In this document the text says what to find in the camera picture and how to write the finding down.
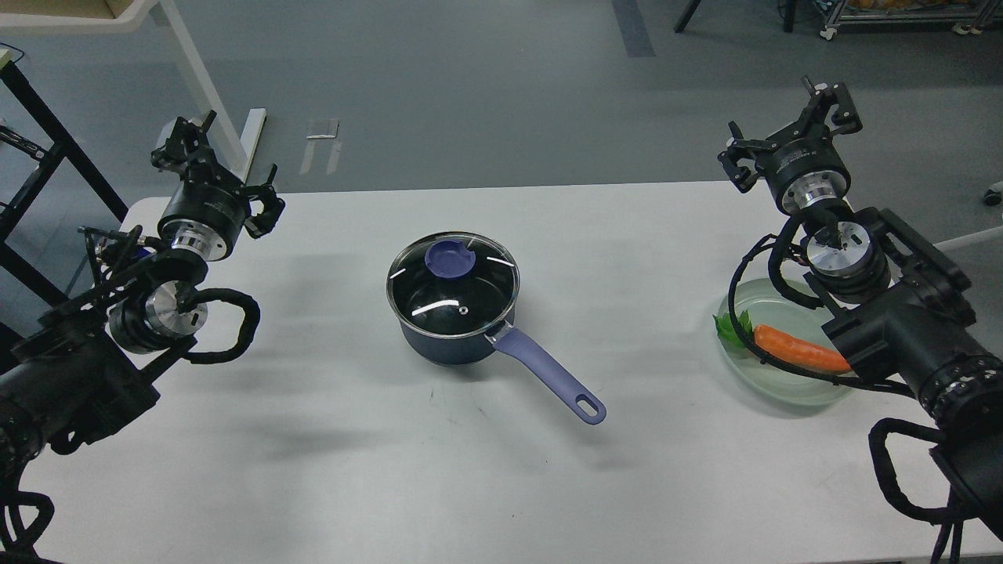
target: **blue lid handle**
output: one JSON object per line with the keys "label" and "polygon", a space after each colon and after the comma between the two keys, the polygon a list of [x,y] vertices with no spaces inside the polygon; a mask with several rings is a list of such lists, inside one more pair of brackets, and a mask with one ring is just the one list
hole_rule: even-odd
{"label": "blue lid handle", "polygon": [[437,278],[454,280],[470,272],[477,257],[455,239],[443,239],[425,251],[425,266]]}

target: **table surface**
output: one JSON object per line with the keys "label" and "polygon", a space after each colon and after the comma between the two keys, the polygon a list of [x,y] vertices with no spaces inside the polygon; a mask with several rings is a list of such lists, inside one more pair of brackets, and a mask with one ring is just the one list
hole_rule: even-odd
{"label": "table surface", "polygon": [[[835,562],[929,555],[936,530],[889,507],[867,433],[928,424],[854,392],[785,406],[729,371],[710,315],[742,254],[783,218],[728,183],[293,194],[203,287],[254,295],[249,352],[161,376],[158,404],[22,488],[50,495],[38,544],[70,562]],[[166,199],[132,207],[151,233]],[[583,424],[501,354],[461,368],[413,352],[390,262],[430,233],[505,245],[517,325],[594,391]],[[761,264],[754,264],[760,274]],[[215,304],[203,350],[233,342]],[[892,444],[903,488],[942,505],[925,446]],[[981,523],[965,552],[998,552]]]}

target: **lid rim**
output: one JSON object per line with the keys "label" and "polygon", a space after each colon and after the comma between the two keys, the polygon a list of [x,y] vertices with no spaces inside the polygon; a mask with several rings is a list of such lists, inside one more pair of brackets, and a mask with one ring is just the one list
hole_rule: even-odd
{"label": "lid rim", "polygon": [[[482,325],[477,330],[467,331],[465,333],[460,333],[460,334],[456,334],[456,335],[431,332],[431,331],[429,331],[427,329],[423,329],[421,327],[418,327],[413,322],[411,322],[410,319],[408,319],[407,317],[405,317],[404,314],[397,307],[397,302],[394,299],[393,290],[392,290],[393,278],[390,278],[390,276],[392,274],[394,274],[395,272],[397,272],[398,270],[400,270],[400,264],[403,261],[404,257],[408,256],[414,250],[414,248],[416,246],[418,246],[420,244],[423,244],[425,242],[428,242],[428,241],[433,241],[435,239],[447,239],[447,238],[450,238],[450,237],[467,237],[467,238],[470,238],[470,239],[476,239],[476,240],[483,241],[488,246],[490,246],[490,247],[494,248],[495,250],[497,250],[501,254],[501,256],[505,257],[512,264],[512,270],[513,270],[512,297],[509,298],[509,303],[506,305],[506,307],[501,311],[501,313],[498,314],[497,316],[495,316],[493,319],[491,319],[491,321],[489,321],[489,322],[485,323],[484,325]],[[420,335],[423,335],[423,336],[426,336],[426,337],[430,337],[430,338],[435,338],[435,339],[440,339],[440,340],[459,340],[459,339],[464,339],[464,338],[468,338],[468,337],[472,337],[472,336],[476,336],[476,335],[482,335],[482,334],[486,333],[488,330],[490,330],[491,327],[494,327],[498,323],[505,321],[505,319],[507,317],[509,317],[509,315],[512,313],[512,311],[516,308],[516,300],[519,298],[520,286],[521,286],[521,283],[520,283],[520,275],[519,275],[519,266],[516,263],[516,259],[513,258],[512,253],[510,253],[509,249],[507,249],[504,245],[501,245],[500,243],[498,243],[497,241],[494,241],[493,239],[491,239],[489,237],[485,237],[483,235],[480,235],[480,234],[477,234],[477,233],[472,233],[472,232],[469,232],[469,231],[441,231],[441,232],[438,232],[438,233],[433,233],[431,235],[426,235],[425,237],[422,237],[422,238],[414,241],[410,245],[407,245],[406,247],[404,247],[404,249],[400,253],[397,254],[397,257],[393,259],[392,263],[390,263],[390,268],[387,271],[387,278],[386,278],[386,299],[390,303],[390,309],[393,311],[394,315],[397,317],[397,320],[401,323],[401,325],[403,327],[405,327],[407,329],[410,329],[410,330],[412,330],[412,331],[414,331],[414,332],[416,332],[416,333],[418,333]]]}

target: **saucepan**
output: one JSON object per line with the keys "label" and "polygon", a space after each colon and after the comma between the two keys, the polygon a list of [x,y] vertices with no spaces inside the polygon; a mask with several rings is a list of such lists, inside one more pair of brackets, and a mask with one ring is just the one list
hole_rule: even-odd
{"label": "saucepan", "polygon": [[509,251],[475,233],[435,233],[390,266],[386,296],[404,338],[432,362],[455,366],[497,350],[515,357],[587,424],[606,406],[529,335],[516,328],[519,267]]}

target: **orange carrot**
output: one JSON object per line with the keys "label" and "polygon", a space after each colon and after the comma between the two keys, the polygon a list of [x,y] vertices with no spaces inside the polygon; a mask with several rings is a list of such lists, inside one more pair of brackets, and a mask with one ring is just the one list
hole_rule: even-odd
{"label": "orange carrot", "polygon": [[763,350],[791,364],[825,372],[849,372],[850,364],[834,350],[803,341],[769,325],[756,325],[755,343]]}

